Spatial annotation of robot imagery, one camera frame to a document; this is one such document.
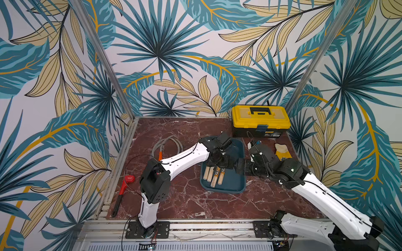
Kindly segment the blue blade wooden sickle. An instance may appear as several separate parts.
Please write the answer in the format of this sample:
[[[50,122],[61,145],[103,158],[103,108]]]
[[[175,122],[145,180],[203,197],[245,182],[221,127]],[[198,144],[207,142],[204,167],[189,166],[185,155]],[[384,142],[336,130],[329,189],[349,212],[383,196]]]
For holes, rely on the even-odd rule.
[[[211,182],[214,175],[214,167],[210,167],[208,171],[207,181]]]

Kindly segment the wooden sickle grey blade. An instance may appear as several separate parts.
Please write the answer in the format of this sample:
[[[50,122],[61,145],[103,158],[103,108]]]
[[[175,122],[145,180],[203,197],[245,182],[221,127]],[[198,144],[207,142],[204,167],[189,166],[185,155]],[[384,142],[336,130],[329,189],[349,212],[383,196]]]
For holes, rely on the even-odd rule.
[[[209,166],[206,166],[206,167],[205,167],[205,171],[204,171],[204,175],[203,175],[203,180],[207,180],[207,179],[208,179],[209,170],[210,170],[210,167],[209,167]]]

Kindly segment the teal plastic tray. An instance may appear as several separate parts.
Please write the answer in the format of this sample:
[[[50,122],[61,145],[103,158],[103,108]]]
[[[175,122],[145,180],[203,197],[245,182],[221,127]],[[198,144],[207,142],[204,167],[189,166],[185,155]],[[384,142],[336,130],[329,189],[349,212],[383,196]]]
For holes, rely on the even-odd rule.
[[[228,154],[232,157],[244,158],[244,143],[239,139],[232,139],[232,144],[228,148]],[[206,166],[207,162],[201,163],[200,184],[205,190],[220,193],[239,194],[244,192],[246,189],[246,177],[244,175],[237,174],[235,169],[226,169],[223,177],[223,183],[221,185],[216,184],[215,187],[212,187],[210,182],[203,179]]]

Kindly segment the wooden sickle yellow label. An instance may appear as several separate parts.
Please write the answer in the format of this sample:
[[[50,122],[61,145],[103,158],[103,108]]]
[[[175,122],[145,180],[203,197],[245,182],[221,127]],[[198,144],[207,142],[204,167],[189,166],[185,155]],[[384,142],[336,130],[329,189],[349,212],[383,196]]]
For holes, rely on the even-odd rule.
[[[211,188],[215,188],[217,181],[218,181],[218,177],[220,174],[220,167],[216,167],[215,172],[214,172],[214,176],[212,178],[212,181],[210,183]]]

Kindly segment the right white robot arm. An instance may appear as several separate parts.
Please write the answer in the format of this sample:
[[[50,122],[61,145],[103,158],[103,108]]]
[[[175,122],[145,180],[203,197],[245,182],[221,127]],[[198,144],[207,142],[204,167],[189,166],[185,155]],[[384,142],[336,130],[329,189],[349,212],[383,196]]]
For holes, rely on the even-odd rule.
[[[265,145],[254,145],[249,159],[234,162],[238,174],[271,180],[299,194],[329,221],[300,218],[278,210],[269,221],[271,235],[297,235],[329,246],[333,251],[377,251],[384,222],[354,209],[327,188],[297,159],[280,160]]]

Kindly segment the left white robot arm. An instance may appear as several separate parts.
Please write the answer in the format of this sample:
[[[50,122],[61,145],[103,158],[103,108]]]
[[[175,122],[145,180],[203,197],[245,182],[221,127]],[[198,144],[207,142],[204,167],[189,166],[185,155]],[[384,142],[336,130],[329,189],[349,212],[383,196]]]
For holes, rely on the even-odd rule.
[[[227,149],[232,138],[226,133],[216,137],[201,138],[189,149],[161,161],[151,158],[139,180],[141,191],[141,207],[138,222],[145,229],[153,228],[157,222],[159,203],[169,195],[171,181],[190,167],[210,162],[223,168],[232,168],[234,158]]]

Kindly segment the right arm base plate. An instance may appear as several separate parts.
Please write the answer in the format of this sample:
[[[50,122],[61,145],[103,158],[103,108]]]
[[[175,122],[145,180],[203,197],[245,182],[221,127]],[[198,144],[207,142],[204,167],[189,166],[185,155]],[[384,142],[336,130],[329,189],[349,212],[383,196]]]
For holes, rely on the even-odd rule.
[[[295,234],[286,233],[279,223],[273,221],[253,221],[253,230],[256,238],[284,238],[297,237]]]

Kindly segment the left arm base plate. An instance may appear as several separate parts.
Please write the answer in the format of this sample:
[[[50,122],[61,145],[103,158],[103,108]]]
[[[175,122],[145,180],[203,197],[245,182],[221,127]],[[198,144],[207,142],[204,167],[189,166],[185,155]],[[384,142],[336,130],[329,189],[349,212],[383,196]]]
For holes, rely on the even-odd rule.
[[[152,226],[144,228],[139,222],[134,221],[128,224],[126,239],[167,239],[169,238],[170,222],[157,221]]]

